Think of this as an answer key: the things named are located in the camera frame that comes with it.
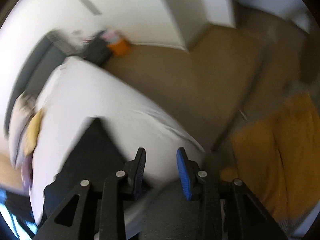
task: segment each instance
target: blue gripper pad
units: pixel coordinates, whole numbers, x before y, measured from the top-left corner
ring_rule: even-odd
[[[177,151],[177,165],[179,170],[179,177],[181,181],[181,186],[183,190],[183,194],[187,198],[187,200],[191,200],[192,193],[191,193],[191,186],[190,186],[190,178],[187,172],[186,164],[182,157],[181,151],[178,149]]]

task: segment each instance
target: headboard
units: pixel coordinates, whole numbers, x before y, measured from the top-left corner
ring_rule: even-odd
[[[58,31],[50,31],[36,45],[13,87],[5,115],[4,133],[8,136],[9,124],[14,103],[25,91],[37,98],[51,72],[61,65],[67,56],[75,55],[76,50],[61,38]]]

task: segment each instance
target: bed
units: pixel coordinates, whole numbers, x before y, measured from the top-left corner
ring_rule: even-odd
[[[202,162],[203,148],[164,110],[104,69],[71,56],[74,50],[57,37],[56,33],[46,35],[22,68],[5,124],[8,132],[12,107],[23,91],[37,98],[36,110],[45,108],[29,190],[37,223],[43,212],[43,191],[55,180],[88,126],[89,117],[102,120],[126,160],[132,160],[139,147],[145,148],[145,180],[153,187],[178,178],[179,147],[186,149],[190,159]],[[59,78],[52,86],[58,66]]]

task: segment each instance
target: dark clothing on bed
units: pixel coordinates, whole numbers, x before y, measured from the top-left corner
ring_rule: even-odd
[[[70,153],[56,180],[44,189],[43,219],[52,214],[81,180],[104,180],[121,170],[124,163],[124,158],[102,127],[100,119],[94,119]]]

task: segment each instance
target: silver screw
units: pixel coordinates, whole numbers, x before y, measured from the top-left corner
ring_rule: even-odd
[[[125,171],[117,171],[116,172],[116,176],[119,177],[119,178],[123,177],[124,175],[125,175]]]
[[[204,178],[208,175],[208,173],[206,171],[198,171],[198,176],[201,178]]]
[[[233,180],[233,184],[235,184],[237,186],[241,186],[242,185],[242,180],[241,179],[234,179]]]
[[[89,185],[89,181],[88,181],[87,179],[84,179],[84,180],[82,180],[82,181],[80,182],[80,185],[81,185],[82,187],[86,187],[86,186]]]

